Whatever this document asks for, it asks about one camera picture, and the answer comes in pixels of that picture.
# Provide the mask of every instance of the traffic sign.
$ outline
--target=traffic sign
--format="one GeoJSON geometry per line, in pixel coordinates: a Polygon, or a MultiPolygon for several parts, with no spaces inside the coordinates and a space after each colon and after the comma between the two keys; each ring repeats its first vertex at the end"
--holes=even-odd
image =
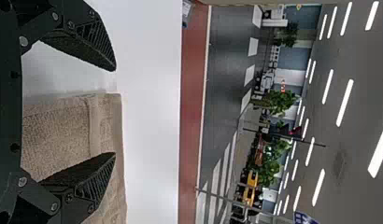
{"type": "Polygon", "coordinates": [[[295,224],[319,224],[313,217],[302,212],[294,212],[293,221],[295,224]]]}

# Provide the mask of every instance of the tree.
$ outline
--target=tree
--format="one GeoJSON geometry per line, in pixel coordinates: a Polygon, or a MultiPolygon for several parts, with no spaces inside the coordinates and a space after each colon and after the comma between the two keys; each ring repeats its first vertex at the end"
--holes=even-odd
{"type": "Polygon", "coordinates": [[[291,91],[270,91],[264,95],[261,100],[251,100],[251,102],[260,108],[269,109],[271,115],[285,115],[285,111],[296,102],[296,94],[291,91]]]}

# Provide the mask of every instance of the beige fabric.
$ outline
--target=beige fabric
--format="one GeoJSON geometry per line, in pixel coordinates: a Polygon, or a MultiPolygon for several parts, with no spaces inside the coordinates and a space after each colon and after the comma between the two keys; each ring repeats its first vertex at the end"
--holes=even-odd
{"type": "Polygon", "coordinates": [[[119,94],[89,94],[25,105],[21,167],[40,181],[103,152],[116,166],[99,209],[83,223],[122,224],[127,205],[119,94]]]}

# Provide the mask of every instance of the white wall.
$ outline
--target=white wall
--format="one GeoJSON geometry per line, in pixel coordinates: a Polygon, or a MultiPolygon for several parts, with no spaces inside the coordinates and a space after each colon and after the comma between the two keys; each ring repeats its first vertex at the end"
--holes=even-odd
{"type": "Polygon", "coordinates": [[[87,2],[105,22],[118,70],[108,73],[38,43],[22,57],[23,95],[120,92],[127,223],[176,224],[181,1],[87,2]]]}
{"type": "Polygon", "coordinates": [[[272,189],[263,188],[263,199],[275,203],[277,201],[278,191],[272,189]]]}
{"type": "Polygon", "coordinates": [[[292,105],[289,109],[285,110],[285,117],[282,119],[296,120],[298,105],[292,105]]]}
{"type": "Polygon", "coordinates": [[[278,68],[274,83],[281,84],[285,80],[286,85],[303,86],[305,83],[305,71],[278,68]]]}

